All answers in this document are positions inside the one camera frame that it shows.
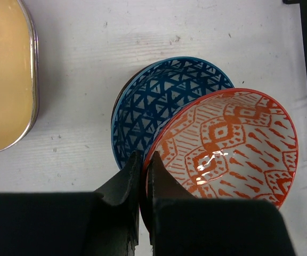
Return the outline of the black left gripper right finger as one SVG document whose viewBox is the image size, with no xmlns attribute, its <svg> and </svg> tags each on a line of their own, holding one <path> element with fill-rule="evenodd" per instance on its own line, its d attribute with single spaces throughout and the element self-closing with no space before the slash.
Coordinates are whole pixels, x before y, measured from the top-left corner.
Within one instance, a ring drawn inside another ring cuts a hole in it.
<svg viewBox="0 0 307 256">
<path fill-rule="evenodd" d="M 167 172 L 159 153 L 147 178 L 146 227 L 154 255 L 294 255 L 271 203 L 195 198 Z"/>
</svg>

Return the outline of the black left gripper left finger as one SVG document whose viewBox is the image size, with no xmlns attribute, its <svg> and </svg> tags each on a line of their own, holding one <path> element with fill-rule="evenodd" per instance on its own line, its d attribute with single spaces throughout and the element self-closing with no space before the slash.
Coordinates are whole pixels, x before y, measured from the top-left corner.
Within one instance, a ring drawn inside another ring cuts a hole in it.
<svg viewBox="0 0 307 256">
<path fill-rule="evenodd" d="M 134 255 L 141 160 L 92 192 L 0 193 L 0 255 Z"/>
</svg>

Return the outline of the orange blue patterned bowl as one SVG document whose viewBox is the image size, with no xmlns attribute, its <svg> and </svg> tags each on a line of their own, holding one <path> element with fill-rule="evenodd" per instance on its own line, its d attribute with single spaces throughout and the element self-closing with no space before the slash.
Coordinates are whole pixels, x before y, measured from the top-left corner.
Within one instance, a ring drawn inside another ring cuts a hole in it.
<svg viewBox="0 0 307 256">
<path fill-rule="evenodd" d="M 140 208 L 147 228 L 154 153 L 195 197 L 262 199 L 281 207 L 297 170 L 298 138 L 286 109 L 257 90 L 225 89 L 186 104 L 159 125 L 144 151 Z"/>
</svg>

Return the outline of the blue lattice red-white bowl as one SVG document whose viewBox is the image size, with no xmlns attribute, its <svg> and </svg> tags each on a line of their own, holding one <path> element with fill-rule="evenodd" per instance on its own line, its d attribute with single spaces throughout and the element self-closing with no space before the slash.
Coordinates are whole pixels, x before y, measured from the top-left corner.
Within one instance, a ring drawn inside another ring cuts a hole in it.
<svg viewBox="0 0 307 256">
<path fill-rule="evenodd" d="M 118 95 L 111 116 L 111 146 L 122 169 L 133 151 L 145 155 L 177 111 L 213 92 L 234 87 L 216 65 L 196 57 L 157 61 L 136 73 Z"/>
</svg>

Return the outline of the yellow panda plate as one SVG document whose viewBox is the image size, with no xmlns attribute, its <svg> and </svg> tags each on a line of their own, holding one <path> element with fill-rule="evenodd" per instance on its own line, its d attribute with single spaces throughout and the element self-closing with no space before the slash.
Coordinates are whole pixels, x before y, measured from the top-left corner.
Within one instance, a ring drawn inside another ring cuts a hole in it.
<svg viewBox="0 0 307 256">
<path fill-rule="evenodd" d="M 23 1 L 0 1 L 0 151 L 34 126 L 39 109 L 38 36 Z"/>
</svg>

